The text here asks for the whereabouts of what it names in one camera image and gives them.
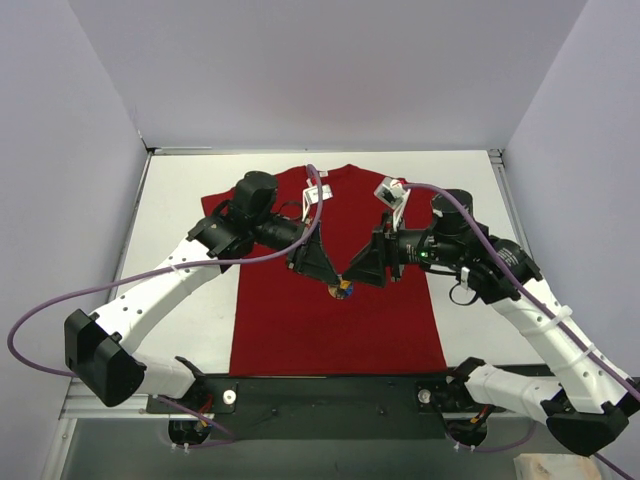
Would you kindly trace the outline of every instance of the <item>metal frame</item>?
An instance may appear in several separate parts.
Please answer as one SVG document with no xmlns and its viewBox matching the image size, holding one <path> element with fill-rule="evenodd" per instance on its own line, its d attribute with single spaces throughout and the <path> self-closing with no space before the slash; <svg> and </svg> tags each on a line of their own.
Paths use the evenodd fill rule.
<svg viewBox="0 0 640 480">
<path fill-rule="evenodd" d="M 295 150 L 296 152 L 306 152 L 308 150 Z M 121 276 L 124 260 L 128 251 L 129 243 L 133 233 L 133 227 L 135 224 L 136 216 L 138 213 L 138 207 L 144 190 L 144 184 L 149 171 L 150 163 L 155 155 L 215 155 L 226 153 L 249 153 L 247 151 L 233 151 L 233 152 L 219 152 L 209 147 L 203 148 L 157 148 L 149 150 L 147 159 L 143 168 L 143 172 L 140 178 L 140 183 L 136 192 L 135 201 L 132 207 L 131 217 L 129 221 L 129 228 L 127 235 L 121 250 L 117 267 L 114 273 L 114 278 L 118 279 Z M 529 243 L 522 227 L 522 223 L 517 214 L 511 190 L 507 181 L 507 177 L 504 171 L 504 163 L 502 161 L 502 150 L 492 149 L 487 151 L 489 159 L 492 164 L 492 168 L 495 173 L 496 181 L 500 192 L 502 194 L 503 201 L 507 207 L 509 219 L 513 226 L 514 232 L 518 242 L 523 246 L 525 251 L 531 255 Z M 116 294 L 115 289 L 109 292 L 108 299 L 111 300 Z M 531 366 L 533 369 L 540 368 L 539 365 Z M 86 418 L 100 418 L 100 419 L 187 419 L 189 415 L 184 414 L 147 414 L 147 401 L 146 395 L 134 395 L 126 402 L 113 408 L 105 407 L 100 400 L 79 380 L 73 379 L 70 382 L 67 397 L 61 410 L 60 419 L 56 428 L 56 434 L 54 441 L 51 445 L 49 455 L 47 457 L 45 468 L 42 473 L 43 480 L 57 480 L 63 473 L 64 465 L 66 462 L 67 454 L 69 452 L 69 446 L 73 437 L 76 422 L 78 419 Z M 467 418 L 473 416 L 474 413 L 444 413 L 445 418 Z M 520 415 L 513 414 L 511 412 L 497 413 L 496 416 L 505 417 L 520 417 Z"/>
</svg>

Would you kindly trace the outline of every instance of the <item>white tabletop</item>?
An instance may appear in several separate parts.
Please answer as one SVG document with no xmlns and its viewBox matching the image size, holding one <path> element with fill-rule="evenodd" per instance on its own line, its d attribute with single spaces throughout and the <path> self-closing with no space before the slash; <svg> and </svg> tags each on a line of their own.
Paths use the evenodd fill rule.
<svg viewBox="0 0 640 480">
<path fill-rule="evenodd" d="M 468 190 L 478 221 L 488 225 L 491 233 L 515 240 L 485 151 L 167 155 L 154 156 L 150 162 L 123 276 L 155 268 L 173 250 L 202 218 L 201 197 L 230 189 L 250 170 L 275 174 L 307 163 L 319 170 L 350 163 L 411 182 Z M 427 278 L 447 365 L 456 366 L 469 356 L 497 365 L 542 363 L 492 308 L 482 302 L 456 306 L 448 297 L 453 285 L 450 277 L 427 274 Z M 227 373 L 238 279 L 239 268 L 232 267 L 201 287 L 167 315 L 138 351 L 182 355 L 204 372 Z"/>
</svg>

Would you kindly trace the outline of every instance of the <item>red cloth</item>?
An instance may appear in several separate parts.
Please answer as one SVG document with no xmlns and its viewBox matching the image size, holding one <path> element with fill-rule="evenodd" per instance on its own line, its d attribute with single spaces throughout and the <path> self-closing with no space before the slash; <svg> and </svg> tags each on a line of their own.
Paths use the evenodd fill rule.
<svg viewBox="0 0 640 480">
<path fill-rule="evenodd" d="M 305 168 L 276 176 L 276 208 L 300 201 L 307 187 Z M 333 191 L 324 202 L 322 238 L 338 273 L 380 222 L 386 206 L 373 192 L 383 178 L 347 165 L 322 179 Z M 231 196 L 229 191 L 204 197 L 205 213 Z M 424 190 L 411 194 L 407 228 L 429 225 L 430 200 Z M 256 246 L 252 256 L 267 253 Z M 425 275 L 415 266 L 385 289 L 357 284 L 345 300 L 329 295 L 326 285 L 287 270 L 284 259 L 240 269 L 231 375 L 403 374 L 446 368 Z"/>
</svg>

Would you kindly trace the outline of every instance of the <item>wall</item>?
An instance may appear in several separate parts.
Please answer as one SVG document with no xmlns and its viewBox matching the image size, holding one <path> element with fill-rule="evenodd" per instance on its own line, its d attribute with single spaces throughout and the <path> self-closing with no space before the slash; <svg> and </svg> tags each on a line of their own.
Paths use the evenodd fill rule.
<svg viewBox="0 0 640 480">
<path fill-rule="evenodd" d="M 585 0 L 70 0 L 151 146 L 504 147 Z"/>
<path fill-rule="evenodd" d="M 0 15 L 0 336 L 53 295 L 112 278 L 145 151 L 120 98 L 63 0 L 5 2 Z M 63 367 L 51 309 L 18 346 Z M 68 381 L 18 364 L 0 348 L 0 465 L 39 478 Z"/>
<path fill-rule="evenodd" d="M 508 144 L 533 253 L 619 366 L 640 374 L 640 4 L 590 0 Z M 606 449 L 640 473 L 635 419 Z"/>
</svg>

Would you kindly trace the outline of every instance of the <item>gray floor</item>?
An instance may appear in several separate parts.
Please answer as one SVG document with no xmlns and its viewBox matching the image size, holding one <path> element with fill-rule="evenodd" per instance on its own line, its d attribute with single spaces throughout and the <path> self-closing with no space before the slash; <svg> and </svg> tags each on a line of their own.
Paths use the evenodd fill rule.
<svg viewBox="0 0 640 480">
<path fill-rule="evenodd" d="M 524 446 L 497 454 L 456 453 L 442 440 L 242 441 L 172 453 L 166 420 L 79 420 L 63 479 L 492 479 L 513 480 L 524 452 L 566 453 L 539 426 Z M 486 446 L 524 436 L 529 422 L 491 422 Z"/>
</svg>

